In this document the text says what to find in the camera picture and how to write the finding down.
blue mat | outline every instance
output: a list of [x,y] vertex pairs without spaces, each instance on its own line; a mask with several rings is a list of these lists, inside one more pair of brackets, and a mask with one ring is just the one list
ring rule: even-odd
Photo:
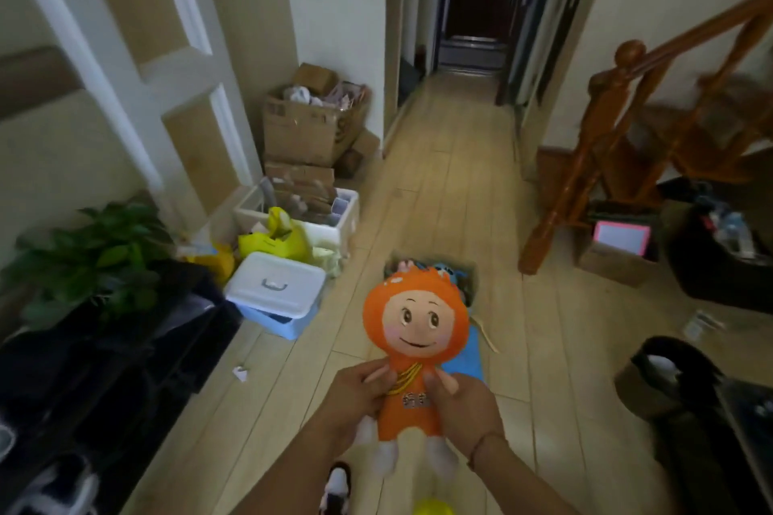
[[440,366],[447,373],[469,374],[470,377],[484,381],[481,353],[478,348],[478,329],[475,326],[470,325],[470,336],[462,351],[449,362]]

wooden floor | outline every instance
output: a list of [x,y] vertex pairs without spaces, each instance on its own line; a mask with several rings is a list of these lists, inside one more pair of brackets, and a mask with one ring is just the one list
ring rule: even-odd
[[[494,91],[490,80],[458,75],[424,83],[388,158],[356,184],[363,205],[355,248],[319,314],[295,343],[241,327],[125,515],[226,515],[314,411],[335,372],[379,356],[360,312],[396,247],[477,262],[475,315],[501,351],[482,350],[486,380],[510,444],[529,466],[586,515],[675,512],[649,430],[618,401],[613,375],[643,339],[678,335],[701,308],[728,324],[728,332],[704,337],[704,351],[729,374],[773,383],[773,322],[689,300],[666,266],[638,290],[579,271],[562,233],[539,275],[521,276],[519,246],[536,221],[536,194],[514,160],[513,113],[493,105]],[[237,364],[249,370],[246,383],[231,374]],[[458,515],[499,512],[466,468],[452,485],[436,482],[420,439],[403,433],[397,472],[385,481],[368,473],[365,449],[349,451],[353,515],[408,515],[413,501],[430,495]]]

bracelet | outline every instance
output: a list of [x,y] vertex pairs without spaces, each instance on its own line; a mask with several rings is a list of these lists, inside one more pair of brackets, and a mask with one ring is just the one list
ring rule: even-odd
[[471,471],[473,471],[473,472],[475,471],[475,453],[478,452],[480,447],[483,445],[483,442],[486,441],[486,438],[488,438],[490,436],[494,436],[495,438],[499,438],[501,440],[507,441],[505,439],[505,436],[503,436],[499,432],[486,432],[480,438],[478,438],[478,442],[476,442],[475,445],[472,446],[472,451],[470,452],[470,459],[467,462],[467,466],[469,467],[469,469]]

orange doll hat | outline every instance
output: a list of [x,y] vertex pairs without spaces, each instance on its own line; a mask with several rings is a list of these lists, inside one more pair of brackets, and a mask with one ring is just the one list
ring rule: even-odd
[[435,356],[422,358],[422,364],[442,364],[449,361],[461,352],[467,344],[469,336],[469,313],[459,295],[459,289],[448,276],[448,273],[435,268],[420,269],[413,266],[406,272],[397,272],[386,281],[370,290],[362,309],[362,324],[370,340],[388,356],[402,354],[397,353],[384,336],[383,314],[387,302],[394,295],[406,291],[428,291],[437,295],[454,310],[454,329],[446,349]]

yellow ball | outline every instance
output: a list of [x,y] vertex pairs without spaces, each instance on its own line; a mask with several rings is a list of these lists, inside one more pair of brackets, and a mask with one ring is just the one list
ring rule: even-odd
[[454,515],[447,503],[437,499],[424,499],[419,501],[413,509],[413,515]]

